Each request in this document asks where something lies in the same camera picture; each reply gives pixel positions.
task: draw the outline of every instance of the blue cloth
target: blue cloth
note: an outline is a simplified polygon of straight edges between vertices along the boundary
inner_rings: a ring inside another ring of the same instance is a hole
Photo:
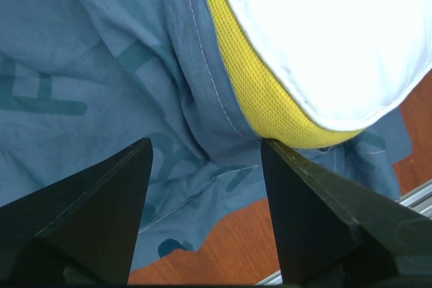
[[[403,123],[383,127],[409,142]],[[132,270],[197,250],[222,217],[265,197],[261,139],[207,0],[0,0],[0,206],[142,137],[154,162]],[[388,148],[375,126],[301,152],[397,198]]]

